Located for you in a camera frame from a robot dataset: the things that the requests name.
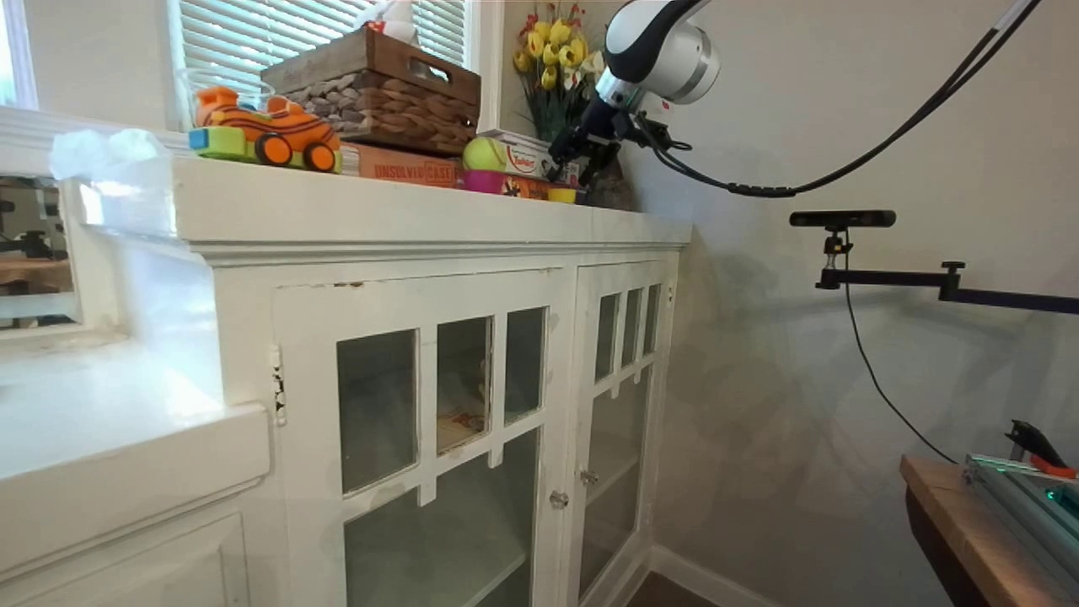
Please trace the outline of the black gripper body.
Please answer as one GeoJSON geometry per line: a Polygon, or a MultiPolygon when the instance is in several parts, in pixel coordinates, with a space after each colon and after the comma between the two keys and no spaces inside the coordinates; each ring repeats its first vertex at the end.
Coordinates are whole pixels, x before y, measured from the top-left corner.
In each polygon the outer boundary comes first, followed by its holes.
{"type": "Polygon", "coordinates": [[[572,163],[583,163],[579,177],[589,177],[597,168],[609,168],[618,157],[625,142],[656,151],[679,146],[673,132],[663,121],[652,121],[646,112],[625,112],[597,100],[549,142],[546,177],[560,181],[572,163]]]}

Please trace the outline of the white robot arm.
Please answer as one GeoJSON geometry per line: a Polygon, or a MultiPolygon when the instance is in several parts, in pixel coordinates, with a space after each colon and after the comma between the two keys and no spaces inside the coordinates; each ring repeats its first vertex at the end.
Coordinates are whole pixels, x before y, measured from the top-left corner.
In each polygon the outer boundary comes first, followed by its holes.
{"type": "Polygon", "coordinates": [[[627,0],[603,30],[603,69],[577,121],[549,146],[549,176],[583,157],[602,168],[622,138],[669,151],[673,136],[642,115],[647,94],[691,105],[718,81],[718,51],[695,22],[708,0],[627,0]]]}

